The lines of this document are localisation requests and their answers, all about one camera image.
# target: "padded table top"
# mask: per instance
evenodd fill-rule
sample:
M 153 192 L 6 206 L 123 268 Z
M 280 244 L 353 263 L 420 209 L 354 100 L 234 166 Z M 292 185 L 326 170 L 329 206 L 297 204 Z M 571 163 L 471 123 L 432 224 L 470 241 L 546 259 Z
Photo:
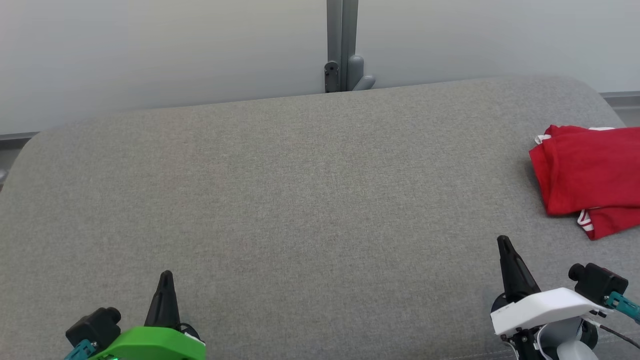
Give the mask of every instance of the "padded table top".
M 170 269 L 208 359 L 508 359 L 489 317 L 500 234 L 543 290 L 593 262 L 640 299 L 640 231 L 591 242 L 545 216 L 527 152 L 549 124 L 623 126 L 584 83 L 533 76 L 44 131 L 0 193 L 0 353 L 61 359 L 98 307 L 141 325 Z M 610 336 L 596 350 L 637 357 Z

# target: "white wall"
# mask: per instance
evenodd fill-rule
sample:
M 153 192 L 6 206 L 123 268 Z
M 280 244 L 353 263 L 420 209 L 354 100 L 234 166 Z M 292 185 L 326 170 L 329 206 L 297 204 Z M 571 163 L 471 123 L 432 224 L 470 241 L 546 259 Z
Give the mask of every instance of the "white wall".
M 639 0 L 362 0 L 356 53 L 375 87 L 552 73 L 640 90 Z
M 2 0 L 0 134 L 323 92 L 325 0 Z

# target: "red cloth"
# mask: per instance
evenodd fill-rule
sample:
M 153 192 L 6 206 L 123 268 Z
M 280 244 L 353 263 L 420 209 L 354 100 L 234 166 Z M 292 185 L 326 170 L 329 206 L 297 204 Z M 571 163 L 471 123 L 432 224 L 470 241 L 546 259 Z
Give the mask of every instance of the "red cloth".
M 592 240 L 640 225 L 640 127 L 552 125 L 545 134 L 529 156 L 547 214 L 585 210 L 578 223 Z

